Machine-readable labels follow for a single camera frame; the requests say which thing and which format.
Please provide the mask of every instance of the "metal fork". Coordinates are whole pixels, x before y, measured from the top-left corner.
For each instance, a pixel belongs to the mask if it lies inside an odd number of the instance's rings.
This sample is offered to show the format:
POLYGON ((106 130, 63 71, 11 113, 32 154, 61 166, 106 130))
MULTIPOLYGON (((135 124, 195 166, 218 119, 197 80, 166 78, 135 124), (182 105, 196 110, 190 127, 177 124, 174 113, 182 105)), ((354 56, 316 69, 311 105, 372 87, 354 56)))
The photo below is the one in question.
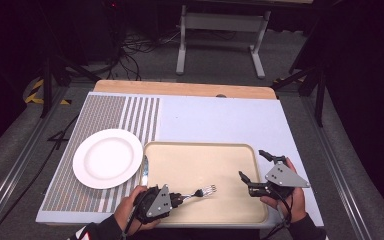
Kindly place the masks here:
POLYGON ((217 191, 215 185, 206 186, 195 191, 193 194, 182 195, 183 200, 189 199, 191 197, 206 197, 217 191))

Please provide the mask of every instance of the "gray floor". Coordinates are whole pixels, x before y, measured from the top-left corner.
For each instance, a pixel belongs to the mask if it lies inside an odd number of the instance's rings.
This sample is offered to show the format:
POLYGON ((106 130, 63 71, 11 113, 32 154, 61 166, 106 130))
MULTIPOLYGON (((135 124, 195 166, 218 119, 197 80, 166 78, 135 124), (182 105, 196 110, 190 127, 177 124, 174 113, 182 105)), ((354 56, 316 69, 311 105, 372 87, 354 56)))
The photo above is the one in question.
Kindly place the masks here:
MULTIPOLYGON (((274 79, 289 75, 289 67, 305 41, 301 33, 268 31, 260 50, 266 78, 260 80, 256 78, 247 50, 248 45, 254 41, 253 35, 238 33, 231 40, 222 40, 214 34, 202 32, 190 32, 188 36, 184 75, 175 74, 178 43, 170 42, 150 53, 132 55, 140 67, 142 80, 269 86, 274 79)), ((132 61, 122 61, 130 69, 135 69, 132 61)), ((118 65, 111 77, 126 79, 126 71, 118 65)), ((134 79, 135 75, 130 73, 129 77, 134 79)), ((384 201, 354 152, 328 94, 323 110, 324 127, 318 128, 312 116, 314 96, 299 97, 297 86, 297 83, 293 83, 277 94, 312 183, 329 239, 384 239, 384 201)), ((79 113, 92 87, 93 83, 82 78, 74 79, 67 89, 55 87, 64 99, 72 100, 71 105, 57 105, 47 118, 40 119, 41 105, 28 104, 23 114, 2 136, 0 185, 20 154, 29 152, 28 164, 21 178, 15 180, 17 184, 2 213, 21 194, 46 159, 53 146, 47 138, 63 130, 79 113), (42 134, 37 139, 31 139, 37 126, 43 126, 42 134), (26 149, 27 143, 33 143, 33 147, 26 149)), ((38 236, 44 239, 66 239, 79 228, 35 223, 44 198, 43 193, 52 179, 65 145, 54 151, 36 182, 0 226, 0 239, 38 236)), ((287 231, 282 231, 273 239, 290 237, 287 231)))

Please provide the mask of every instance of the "plate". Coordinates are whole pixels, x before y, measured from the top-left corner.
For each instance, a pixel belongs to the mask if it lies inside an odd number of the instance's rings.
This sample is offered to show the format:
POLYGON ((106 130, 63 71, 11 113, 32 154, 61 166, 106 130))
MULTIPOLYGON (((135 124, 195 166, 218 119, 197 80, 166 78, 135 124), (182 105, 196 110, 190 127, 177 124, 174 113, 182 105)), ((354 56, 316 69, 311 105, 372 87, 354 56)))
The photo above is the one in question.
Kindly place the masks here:
POLYGON ((138 170, 143 147, 132 133, 107 129, 83 141, 73 158, 73 171, 84 185, 106 189, 129 180, 138 170))

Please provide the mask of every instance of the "black sleeve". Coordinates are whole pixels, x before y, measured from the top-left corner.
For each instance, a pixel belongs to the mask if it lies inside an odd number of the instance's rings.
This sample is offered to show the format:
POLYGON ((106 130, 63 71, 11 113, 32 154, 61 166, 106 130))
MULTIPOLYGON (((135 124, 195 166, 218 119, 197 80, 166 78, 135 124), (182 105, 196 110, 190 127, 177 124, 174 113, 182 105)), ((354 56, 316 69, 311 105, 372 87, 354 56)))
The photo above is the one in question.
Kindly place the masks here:
POLYGON ((326 231, 316 227, 310 215, 299 220, 298 222, 291 223, 288 228, 294 240, 325 240, 326 231))
POLYGON ((123 230, 117 224, 114 215, 111 215, 100 224, 89 223, 71 236, 70 240, 118 240, 122 239, 123 230))

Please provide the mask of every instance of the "knife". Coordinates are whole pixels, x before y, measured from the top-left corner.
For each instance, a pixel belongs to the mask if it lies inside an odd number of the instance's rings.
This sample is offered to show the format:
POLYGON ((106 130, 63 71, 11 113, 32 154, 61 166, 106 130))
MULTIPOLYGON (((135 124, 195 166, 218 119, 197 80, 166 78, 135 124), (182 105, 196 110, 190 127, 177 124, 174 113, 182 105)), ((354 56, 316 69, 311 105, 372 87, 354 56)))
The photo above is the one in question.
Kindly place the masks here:
POLYGON ((148 186, 148 158, 146 155, 143 155, 142 159, 142 176, 140 178, 141 186, 148 186))

